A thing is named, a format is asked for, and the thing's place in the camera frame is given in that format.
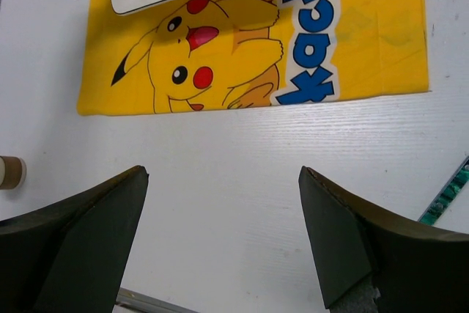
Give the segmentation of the yellow pikachu cloth napkin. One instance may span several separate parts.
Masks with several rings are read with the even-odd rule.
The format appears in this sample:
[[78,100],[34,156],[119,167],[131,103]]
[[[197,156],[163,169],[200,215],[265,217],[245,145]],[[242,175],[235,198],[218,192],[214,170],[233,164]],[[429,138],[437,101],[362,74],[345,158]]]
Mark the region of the yellow pikachu cloth napkin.
[[426,92],[425,0],[90,0],[81,115]]

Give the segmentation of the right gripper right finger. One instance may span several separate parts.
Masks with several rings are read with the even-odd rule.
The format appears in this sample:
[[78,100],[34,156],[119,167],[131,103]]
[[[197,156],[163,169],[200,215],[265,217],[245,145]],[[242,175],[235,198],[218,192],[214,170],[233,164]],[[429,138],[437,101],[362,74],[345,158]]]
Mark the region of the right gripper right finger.
[[303,167],[300,200],[330,312],[466,312],[468,236],[410,220]]

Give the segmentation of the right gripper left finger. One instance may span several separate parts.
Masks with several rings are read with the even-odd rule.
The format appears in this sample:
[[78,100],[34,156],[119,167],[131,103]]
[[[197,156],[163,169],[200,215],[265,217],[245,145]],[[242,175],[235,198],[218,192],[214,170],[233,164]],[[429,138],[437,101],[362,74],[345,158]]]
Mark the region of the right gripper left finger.
[[1,311],[112,312],[148,184],[134,166],[1,221]]

